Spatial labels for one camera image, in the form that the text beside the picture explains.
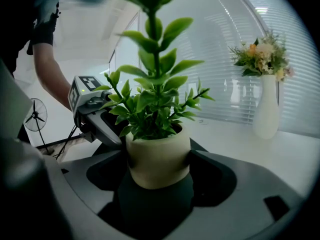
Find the flower vase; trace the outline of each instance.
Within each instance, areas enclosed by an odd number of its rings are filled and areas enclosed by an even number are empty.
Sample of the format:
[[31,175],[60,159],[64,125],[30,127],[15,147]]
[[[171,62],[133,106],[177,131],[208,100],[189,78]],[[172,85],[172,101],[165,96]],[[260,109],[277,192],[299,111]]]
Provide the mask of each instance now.
[[262,95],[253,119],[253,131],[262,139],[271,139],[279,127],[279,109],[276,97],[276,76],[263,75]]

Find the artificial plant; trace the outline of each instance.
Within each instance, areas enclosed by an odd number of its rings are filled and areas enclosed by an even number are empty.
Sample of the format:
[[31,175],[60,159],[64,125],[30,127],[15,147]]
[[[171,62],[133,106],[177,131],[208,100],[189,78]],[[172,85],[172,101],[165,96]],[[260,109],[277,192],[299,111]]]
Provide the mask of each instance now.
[[[121,36],[128,37],[139,46],[138,55],[147,69],[147,73],[132,65],[122,65],[110,75],[105,73],[116,94],[110,94],[110,102],[101,109],[115,106],[109,112],[118,115],[116,125],[124,120],[129,121],[120,134],[120,137],[133,134],[133,140],[155,140],[166,138],[176,134],[173,126],[181,123],[178,119],[185,117],[194,120],[194,113],[185,111],[187,106],[201,110],[197,104],[201,98],[214,100],[208,96],[209,88],[201,88],[199,80],[197,94],[191,89],[189,94],[185,93],[185,100],[179,102],[178,88],[188,79],[187,76],[177,76],[182,71],[203,63],[203,60],[182,60],[175,65],[177,49],[174,48],[165,56],[160,57],[159,53],[166,50],[170,43],[193,22],[192,18],[178,18],[171,22],[163,32],[161,20],[156,17],[156,12],[171,0],[127,0],[141,7],[148,16],[145,22],[145,30],[148,38],[138,31],[127,30]],[[140,87],[139,94],[133,98],[130,96],[129,80],[121,90],[117,89],[120,73],[128,73],[138,76],[134,80]],[[98,90],[108,90],[110,87],[101,86]]]

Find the white vase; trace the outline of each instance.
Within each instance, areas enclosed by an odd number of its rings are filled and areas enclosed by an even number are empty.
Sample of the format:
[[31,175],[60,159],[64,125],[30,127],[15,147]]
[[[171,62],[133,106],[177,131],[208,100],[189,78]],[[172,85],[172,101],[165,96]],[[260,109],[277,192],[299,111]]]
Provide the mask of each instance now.
[[253,119],[253,131],[262,139],[271,139],[279,127],[279,109],[276,97],[276,76],[263,75],[262,95]]
[[168,138],[125,139],[131,176],[140,187],[155,190],[182,180],[189,173],[187,156],[191,150],[186,129]]

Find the flower bouquet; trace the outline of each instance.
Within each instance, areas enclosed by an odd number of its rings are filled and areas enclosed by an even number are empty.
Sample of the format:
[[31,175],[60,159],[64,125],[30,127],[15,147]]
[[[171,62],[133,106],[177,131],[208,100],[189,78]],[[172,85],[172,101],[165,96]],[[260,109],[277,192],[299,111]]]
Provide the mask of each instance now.
[[277,81],[283,82],[287,76],[294,75],[286,59],[285,42],[280,43],[279,36],[272,31],[249,46],[243,42],[241,48],[230,48],[230,51],[235,55],[234,65],[243,67],[243,77],[275,75]]

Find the potted plant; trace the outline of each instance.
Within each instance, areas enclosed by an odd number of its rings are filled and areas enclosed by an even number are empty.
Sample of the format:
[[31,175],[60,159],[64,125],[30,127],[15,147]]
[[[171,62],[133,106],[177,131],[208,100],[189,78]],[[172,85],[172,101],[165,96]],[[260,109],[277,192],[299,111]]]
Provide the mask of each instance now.
[[257,38],[253,44],[241,48],[230,48],[235,55],[234,65],[242,67],[242,76],[261,78],[262,95],[253,119],[253,131],[263,139],[271,139],[279,127],[279,109],[276,98],[276,81],[283,82],[294,71],[286,59],[284,42],[279,43],[279,36],[272,31],[265,37]]
[[[191,149],[190,138],[179,120],[185,117],[194,120],[194,113],[187,107],[201,110],[197,104],[200,98],[213,100],[208,96],[209,88],[202,88],[199,80],[197,93],[193,89],[179,101],[178,88],[188,79],[177,76],[182,71],[203,63],[202,60],[182,60],[176,63],[177,49],[160,57],[169,44],[193,22],[192,18],[178,18],[163,31],[156,12],[171,0],[127,0],[139,5],[148,19],[145,30],[148,37],[138,31],[124,31],[121,36],[132,39],[138,46],[138,55],[147,73],[132,65],[122,65],[110,75],[104,74],[115,94],[101,109],[114,106],[109,112],[118,115],[116,123],[128,120],[120,137],[126,136],[129,170],[134,181],[146,189],[159,189],[183,179],[189,172],[186,157]],[[122,90],[117,84],[120,73],[136,75],[139,94],[130,96],[129,80]],[[108,90],[102,86],[99,90]]]

